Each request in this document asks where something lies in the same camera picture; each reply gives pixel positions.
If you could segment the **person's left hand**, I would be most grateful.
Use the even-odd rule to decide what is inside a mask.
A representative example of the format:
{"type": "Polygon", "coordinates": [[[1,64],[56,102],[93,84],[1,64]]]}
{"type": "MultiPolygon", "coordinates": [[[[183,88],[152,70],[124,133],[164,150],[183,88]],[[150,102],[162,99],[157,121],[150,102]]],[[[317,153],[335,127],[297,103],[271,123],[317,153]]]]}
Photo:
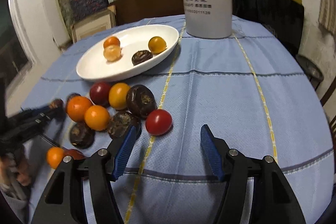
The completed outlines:
{"type": "MultiPolygon", "coordinates": [[[[10,179],[7,175],[9,170],[10,160],[7,157],[1,157],[1,183],[10,185],[10,179]]],[[[23,154],[20,161],[16,163],[16,179],[22,186],[28,186],[31,183],[31,177],[29,174],[29,163],[23,154]]]]}

